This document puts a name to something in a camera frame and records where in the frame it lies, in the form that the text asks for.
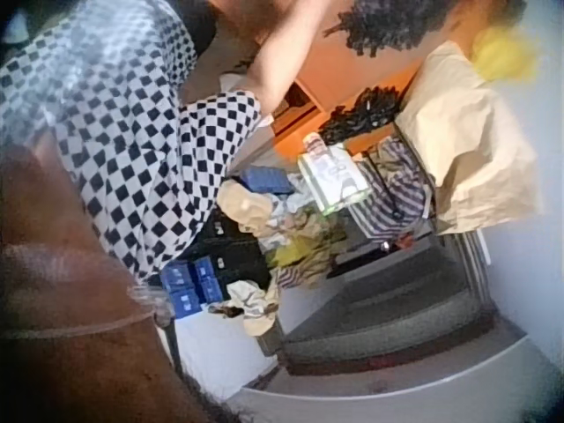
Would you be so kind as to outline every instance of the cloth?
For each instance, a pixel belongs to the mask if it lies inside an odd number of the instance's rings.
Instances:
[[[427,202],[425,179],[417,160],[398,137],[378,145],[382,165],[358,163],[372,188],[368,197],[348,206],[352,218],[371,242],[393,241],[421,219]]]
[[[434,178],[440,234],[539,211],[536,154],[455,43],[429,55],[405,101],[396,123]]]
[[[181,105],[195,62],[164,0],[83,0],[0,70],[2,142],[53,130],[101,245],[139,283],[193,241],[260,120],[252,93]]]
[[[214,314],[225,314],[226,308],[243,310],[243,327],[251,337],[261,337],[268,332],[276,321],[278,311],[279,289],[271,283],[267,292],[250,280],[239,280],[227,286],[231,300],[211,304],[209,311]]]
[[[271,218],[272,201],[255,194],[235,181],[225,181],[218,193],[218,206],[228,218],[243,225],[245,232],[261,231]]]
[[[281,289],[297,286],[315,287],[330,272],[332,258],[338,252],[340,252],[339,244],[310,251],[299,263],[274,269],[271,283]]]

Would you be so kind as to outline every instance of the black and white checkered fabric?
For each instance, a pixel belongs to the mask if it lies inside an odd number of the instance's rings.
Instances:
[[[181,106],[195,61],[164,0],[83,0],[0,70],[3,143],[53,131],[102,246],[140,283],[193,241],[260,119],[247,92]]]

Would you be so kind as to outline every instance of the yellow cloth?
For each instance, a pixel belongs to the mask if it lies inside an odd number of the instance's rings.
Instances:
[[[531,81],[537,74],[538,53],[516,28],[493,26],[476,37],[472,62],[486,81]]]
[[[292,236],[289,245],[276,249],[274,256],[268,260],[270,267],[286,267],[292,263],[299,262],[303,257],[310,254],[320,244],[319,239],[305,236]]]

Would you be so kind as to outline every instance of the brown paper bag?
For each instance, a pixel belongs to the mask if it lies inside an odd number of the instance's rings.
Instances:
[[[536,154],[501,96],[455,43],[426,59],[396,124],[435,179],[440,233],[539,211]]]

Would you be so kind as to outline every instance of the blue storage box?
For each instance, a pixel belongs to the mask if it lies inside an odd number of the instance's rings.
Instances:
[[[177,290],[170,294],[170,300],[174,306],[176,319],[182,319],[202,311],[200,300],[194,288]]]
[[[257,194],[292,194],[286,172],[276,167],[251,166],[239,174],[242,184]]]
[[[204,292],[205,302],[208,304],[225,300],[217,279],[210,277],[200,278],[200,286]]]
[[[182,289],[193,289],[194,281],[189,272],[188,264],[171,262],[160,273],[160,281],[164,288],[173,293]]]
[[[225,298],[221,292],[219,282],[215,277],[212,258],[210,256],[199,258],[194,262],[197,280],[208,304],[222,302]]]
[[[215,278],[215,270],[213,269],[212,258],[210,256],[198,258],[194,262],[198,280],[202,278]]]

